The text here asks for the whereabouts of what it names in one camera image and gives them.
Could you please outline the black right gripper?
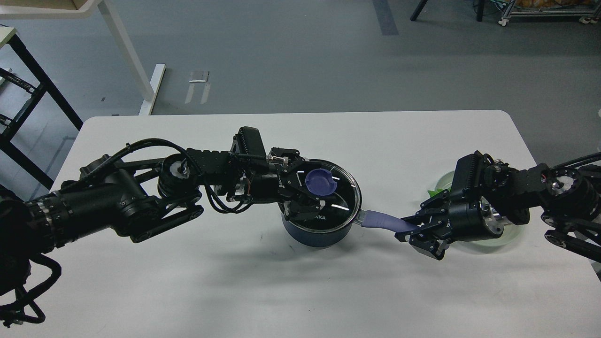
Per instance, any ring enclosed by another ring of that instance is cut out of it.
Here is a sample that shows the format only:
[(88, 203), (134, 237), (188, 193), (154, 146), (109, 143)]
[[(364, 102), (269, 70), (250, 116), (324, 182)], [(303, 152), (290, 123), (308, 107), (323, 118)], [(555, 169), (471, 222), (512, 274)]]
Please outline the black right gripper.
[[(471, 202), (449, 204), (449, 194), (435, 194), (423, 201), (413, 215), (401, 218), (410, 225), (407, 230), (395, 233), (394, 237), (401, 243), (410, 244), (417, 252), (438, 261), (444, 258), (450, 243), (496, 237), (494, 234), (486, 235), (487, 230), (481, 224), (481, 212), (477, 207), (481, 198)], [(430, 228), (422, 229), (418, 226), (429, 224), (433, 216), (446, 214), (448, 220), (442, 236), (434, 233)]]

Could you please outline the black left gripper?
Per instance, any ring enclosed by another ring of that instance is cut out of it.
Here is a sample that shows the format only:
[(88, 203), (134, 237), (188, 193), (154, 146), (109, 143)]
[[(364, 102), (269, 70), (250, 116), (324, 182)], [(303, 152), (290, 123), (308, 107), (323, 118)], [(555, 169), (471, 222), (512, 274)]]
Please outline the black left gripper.
[(287, 221), (313, 220), (325, 207), (326, 199), (304, 188), (297, 171), (309, 163), (294, 148), (272, 148), (269, 155), (247, 160), (250, 183), (247, 194), (253, 203), (282, 203)]

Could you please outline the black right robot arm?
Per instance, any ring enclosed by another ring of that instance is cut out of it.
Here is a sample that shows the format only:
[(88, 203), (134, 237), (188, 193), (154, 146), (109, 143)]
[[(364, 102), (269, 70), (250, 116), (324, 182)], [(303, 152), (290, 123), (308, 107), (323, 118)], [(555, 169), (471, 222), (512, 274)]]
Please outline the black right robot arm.
[(550, 226), (547, 241), (600, 261), (600, 167), (594, 165), (599, 158), (596, 153), (517, 170), (476, 151), (457, 161), (451, 188), (423, 201), (395, 237), (442, 260), (450, 244), (498, 239), (507, 225), (528, 224), (530, 209), (540, 207)]

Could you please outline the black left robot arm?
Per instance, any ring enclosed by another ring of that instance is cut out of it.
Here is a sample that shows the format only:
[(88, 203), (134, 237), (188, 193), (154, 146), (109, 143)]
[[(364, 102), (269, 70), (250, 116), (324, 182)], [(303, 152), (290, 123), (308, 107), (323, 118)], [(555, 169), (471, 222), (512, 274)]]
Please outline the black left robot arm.
[(23, 201), (1, 188), (1, 306), (6, 327), (42, 323), (35, 300), (62, 274), (47, 256), (56, 248), (111, 228), (140, 243), (202, 214), (201, 188), (221, 214), (252, 205), (280, 203), (288, 220), (311, 220), (337, 189), (322, 163), (298, 150), (264, 148), (234, 137), (230, 151), (182, 148), (148, 138), (127, 144), (81, 168), (81, 177), (59, 190)]

